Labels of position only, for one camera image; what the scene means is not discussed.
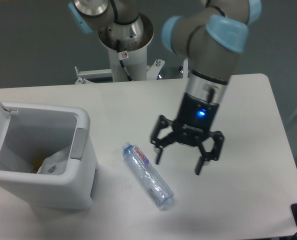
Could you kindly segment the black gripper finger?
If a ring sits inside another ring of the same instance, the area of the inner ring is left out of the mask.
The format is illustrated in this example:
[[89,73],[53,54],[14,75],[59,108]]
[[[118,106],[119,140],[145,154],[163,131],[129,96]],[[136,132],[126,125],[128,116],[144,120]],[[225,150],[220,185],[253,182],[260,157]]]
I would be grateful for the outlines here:
[[154,146],[154,151],[156,153],[155,164],[158,165],[160,163],[162,153],[165,147],[175,143],[177,141],[179,132],[171,131],[167,135],[163,137],[159,137],[161,130],[166,129],[168,127],[173,126],[173,121],[166,118],[164,115],[159,115],[155,126],[150,135],[150,143]]
[[[212,139],[212,148],[207,151],[204,142],[208,139]],[[222,147],[225,141],[225,136],[221,131],[209,131],[207,135],[195,136],[195,143],[200,151],[200,157],[195,167],[195,174],[199,175],[206,162],[218,161],[222,151]]]

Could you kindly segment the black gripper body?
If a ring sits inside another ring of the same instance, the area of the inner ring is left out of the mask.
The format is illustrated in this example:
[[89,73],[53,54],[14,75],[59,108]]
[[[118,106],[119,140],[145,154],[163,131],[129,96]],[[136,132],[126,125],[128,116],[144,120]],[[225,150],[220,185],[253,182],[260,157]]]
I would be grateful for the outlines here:
[[175,141],[196,147],[220,133],[219,130],[211,131],[219,107],[219,103],[207,102],[186,92],[172,125]]

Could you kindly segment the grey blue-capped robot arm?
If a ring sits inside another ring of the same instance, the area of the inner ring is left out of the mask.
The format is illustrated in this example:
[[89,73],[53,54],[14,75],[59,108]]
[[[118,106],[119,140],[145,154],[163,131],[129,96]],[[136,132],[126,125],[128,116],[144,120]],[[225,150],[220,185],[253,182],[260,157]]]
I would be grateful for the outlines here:
[[[173,143],[198,147],[197,175],[206,162],[220,157],[225,138],[211,126],[244,51],[248,27],[262,12],[259,0],[205,0],[203,5],[193,16],[173,16],[162,27],[163,45],[192,61],[192,70],[176,118],[160,115],[150,135],[158,157]],[[154,28],[137,0],[72,0],[68,9],[83,33],[98,33],[114,82],[149,78],[147,47]]]

